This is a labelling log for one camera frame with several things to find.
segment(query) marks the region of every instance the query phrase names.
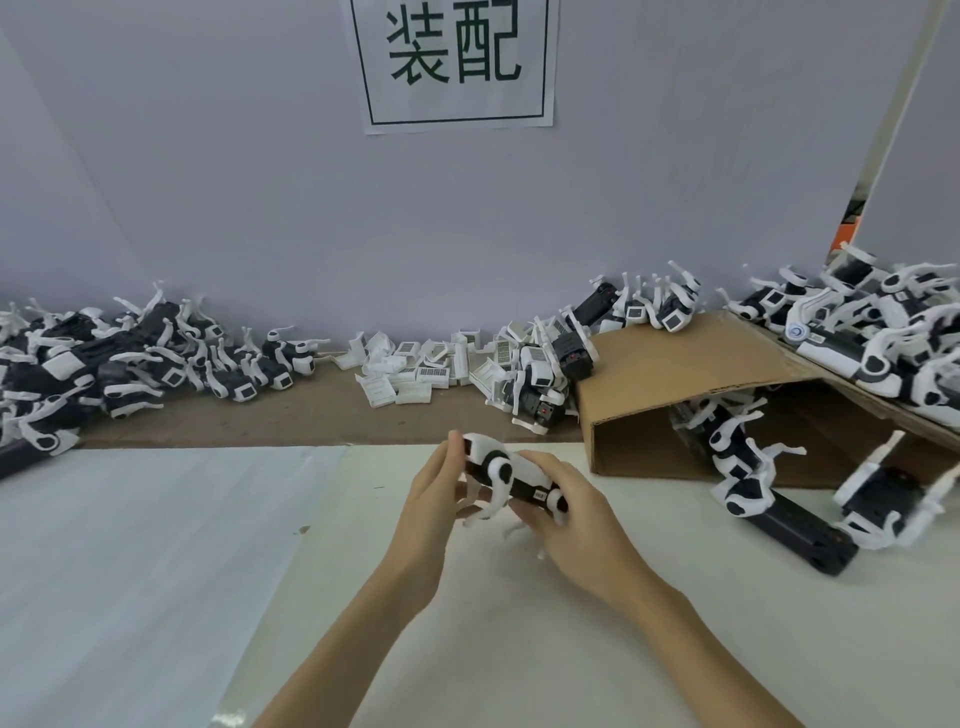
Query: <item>printed sign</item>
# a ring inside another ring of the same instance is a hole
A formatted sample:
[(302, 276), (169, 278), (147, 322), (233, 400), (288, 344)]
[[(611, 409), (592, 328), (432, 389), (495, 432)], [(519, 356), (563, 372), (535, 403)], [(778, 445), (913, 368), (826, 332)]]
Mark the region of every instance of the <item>printed sign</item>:
[(366, 132), (553, 126), (559, 0), (341, 0)]

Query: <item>right hand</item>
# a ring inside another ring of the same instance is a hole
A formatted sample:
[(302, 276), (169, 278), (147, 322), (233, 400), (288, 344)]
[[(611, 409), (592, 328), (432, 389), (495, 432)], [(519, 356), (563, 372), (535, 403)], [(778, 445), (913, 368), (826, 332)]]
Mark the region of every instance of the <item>right hand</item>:
[(567, 521), (557, 525), (541, 508), (516, 498), (510, 507), (540, 537), (544, 550), (574, 584), (623, 610), (629, 587), (649, 568), (613, 514), (607, 498), (569, 463), (548, 452), (525, 450), (564, 493)]

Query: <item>finger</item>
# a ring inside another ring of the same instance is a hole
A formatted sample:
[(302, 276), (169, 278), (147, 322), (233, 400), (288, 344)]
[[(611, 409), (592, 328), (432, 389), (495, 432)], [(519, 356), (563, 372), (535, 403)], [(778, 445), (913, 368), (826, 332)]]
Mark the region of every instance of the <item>finger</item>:
[(467, 454), (464, 449), (464, 436), (457, 430), (450, 430), (446, 438), (446, 454), (440, 471), (433, 480), (435, 487), (452, 491), (456, 488), (460, 475), (467, 464)]
[(511, 498), (508, 505), (521, 521), (533, 528), (541, 541), (544, 541), (557, 527), (546, 511), (532, 503)]
[(593, 489), (580, 471), (550, 452), (522, 450), (519, 454), (539, 466), (553, 482), (559, 485), (567, 502), (579, 500)]
[(414, 476), (414, 482), (410, 487), (413, 495), (422, 493), (437, 477), (437, 473), (440, 472), (440, 468), (444, 465), (446, 459), (446, 448), (447, 441), (444, 440), (437, 446), (437, 449), (433, 451), (430, 458), (426, 461), (426, 464), (420, 468), (420, 472)]

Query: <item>black circular joint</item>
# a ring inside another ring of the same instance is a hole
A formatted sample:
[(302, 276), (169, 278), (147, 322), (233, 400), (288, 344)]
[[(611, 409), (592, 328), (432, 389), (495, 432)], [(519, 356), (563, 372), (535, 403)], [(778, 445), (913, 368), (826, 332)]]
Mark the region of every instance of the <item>black circular joint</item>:
[(883, 361), (878, 356), (868, 356), (863, 368), (871, 374), (879, 374), (883, 371)]

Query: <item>white wall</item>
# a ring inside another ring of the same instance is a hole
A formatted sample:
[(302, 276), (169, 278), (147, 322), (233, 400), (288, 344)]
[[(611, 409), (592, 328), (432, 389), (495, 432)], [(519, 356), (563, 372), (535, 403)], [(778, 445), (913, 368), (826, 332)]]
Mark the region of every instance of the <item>white wall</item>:
[(940, 22), (947, 13), (952, 0), (931, 0), (926, 11), (924, 25), (917, 36), (917, 42), (914, 45), (913, 53), (900, 74), (900, 81), (897, 83), (897, 90), (894, 92), (894, 98), (883, 115), (883, 121), (876, 131), (874, 141), (870, 145), (870, 151), (867, 153), (867, 160), (864, 162), (863, 171), (860, 172), (860, 180), (853, 191), (853, 198), (856, 200), (866, 200), (870, 197), (870, 191), (874, 188), (876, 176), (880, 173), (880, 166), (887, 156), (887, 150), (890, 149), (890, 142), (897, 132), (897, 126), (900, 124), (900, 118), (906, 109), (907, 101), (910, 99), (910, 92), (917, 82), (917, 76), (924, 65), (926, 56), (930, 47), (933, 45), (933, 38), (937, 35), (940, 28)]
[(2, 32), (0, 100), (0, 308), (142, 295), (149, 279)]
[(890, 262), (960, 262), (960, 6), (933, 40), (856, 245)]
[(10, 0), (0, 24), (151, 278), (260, 327), (423, 336), (671, 257), (734, 289), (747, 261), (815, 267), (924, 12), (564, 0), (556, 127), (380, 138), (333, 2)]

